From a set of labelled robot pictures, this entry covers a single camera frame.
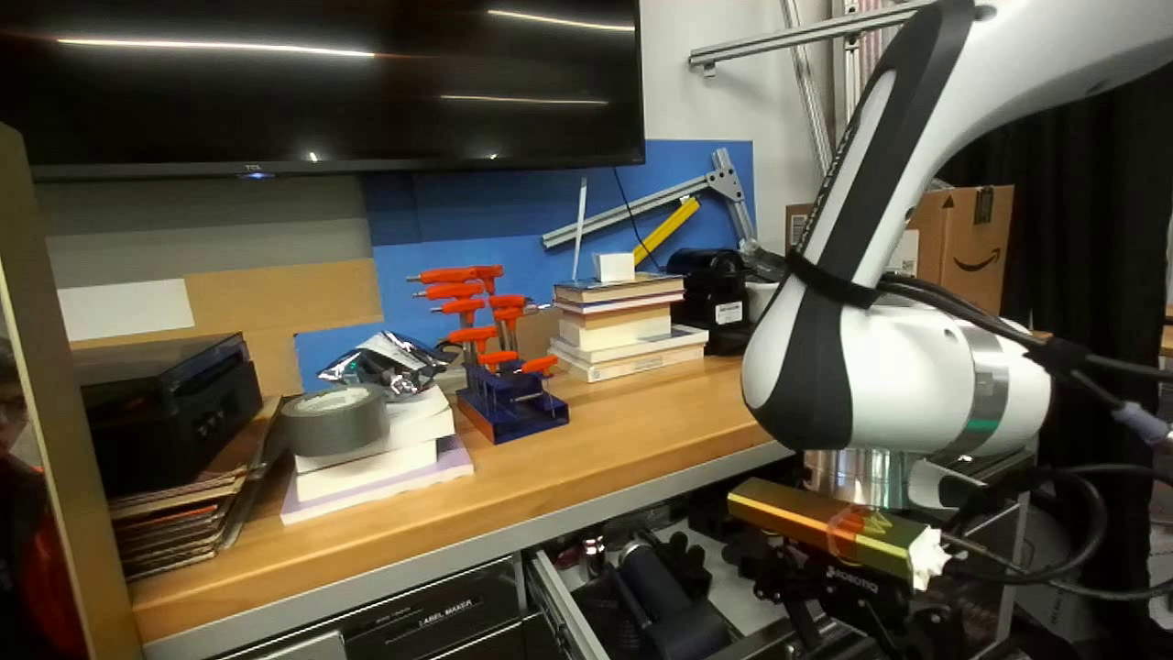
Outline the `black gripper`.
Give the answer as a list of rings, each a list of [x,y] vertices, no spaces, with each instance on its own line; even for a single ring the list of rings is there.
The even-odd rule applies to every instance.
[[[794,660],[929,660],[913,636],[913,588],[837,563],[778,556],[765,598],[789,611]]]

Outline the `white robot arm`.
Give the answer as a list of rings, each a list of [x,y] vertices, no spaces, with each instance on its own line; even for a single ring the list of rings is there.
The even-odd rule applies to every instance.
[[[1146,611],[1164,310],[1173,0],[931,0],[878,55],[794,272],[743,347],[743,404],[794,453],[1035,445],[1106,516],[1080,567],[1090,660],[1169,660]],[[1023,266],[1040,347],[893,278],[940,178],[1006,178],[1050,222]]]

